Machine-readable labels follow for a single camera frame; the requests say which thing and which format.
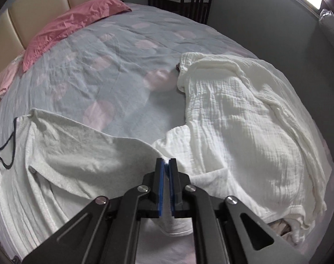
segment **light pink pillow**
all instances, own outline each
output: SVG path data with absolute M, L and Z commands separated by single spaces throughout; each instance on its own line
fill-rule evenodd
M 46 51 L 72 33 L 105 17 L 131 11 L 120 0 L 90 0 L 76 6 L 47 24 L 32 38 L 24 54 L 26 72 Z
M 14 80 L 15 75 L 22 66 L 22 58 L 25 51 L 22 51 L 8 66 L 0 73 L 0 100 L 8 91 L 9 86 Z

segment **mattress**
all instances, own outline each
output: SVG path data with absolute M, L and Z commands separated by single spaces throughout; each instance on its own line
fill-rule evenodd
M 13 130 L 13 119 L 31 108 L 151 144 L 185 124 L 185 96 L 176 88 L 180 54 L 257 58 L 206 25 L 154 7 L 128 5 L 131 13 L 105 18 L 77 31 L 46 52 L 26 74 L 15 78 L 0 102 L 0 147 Z M 68 199 L 59 188 L 52 189 L 68 217 L 86 205 Z M 307 239 L 295 247 L 308 259 L 333 214 L 333 164 L 325 201 L 327 211 L 316 220 Z M 195 262 L 192 235 L 171 238 L 151 220 L 143 219 L 136 263 Z

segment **upholstered headboard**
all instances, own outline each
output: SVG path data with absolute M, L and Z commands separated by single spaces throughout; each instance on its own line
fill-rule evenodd
M 89 0 L 16 0 L 0 15 L 0 72 L 48 22 Z

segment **white muslin blanket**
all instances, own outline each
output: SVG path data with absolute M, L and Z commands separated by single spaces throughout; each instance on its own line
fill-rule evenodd
M 326 210 L 331 170 L 289 81 L 265 61 L 229 55 L 186 53 L 180 70 L 186 124 L 153 147 L 210 195 L 234 195 L 267 223 L 284 218 L 303 241 Z

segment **bed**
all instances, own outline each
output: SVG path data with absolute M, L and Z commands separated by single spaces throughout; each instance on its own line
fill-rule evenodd
M 27 8 L 28 0 L 16 1 L 0 17 L 0 71 L 47 22 L 84 1 L 57 0 L 53 5 L 52 0 L 43 0 L 33 9 Z M 26 18 L 34 18 L 50 4 L 51 10 L 36 22 Z M 257 58 L 206 25 L 155 7 L 127 5 L 131 12 L 104 18 L 71 34 L 24 75 L 16 75 L 0 102 L 0 147 L 13 130 L 13 119 L 31 108 L 151 144 L 185 123 L 185 95 L 176 88 L 176 64 L 182 53 Z M 327 211 L 316 220 L 306 240 L 295 246 L 307 259 L 319 246 L 334 211 L 334 165 L 327 146 L 325 149 L 332 169 L 325 193 Z M 71 203 L 59 188 L 53 190 L 68 216 L 87 204 L 82 200 Z M 4 231 L 1 223 L 0 233 Z M 5 250 L 14 257 L 10 248 Z M 136 263 L 157 262 L 195 263 L 192 235 L 170 238 L 151 220 L 144 220 Z

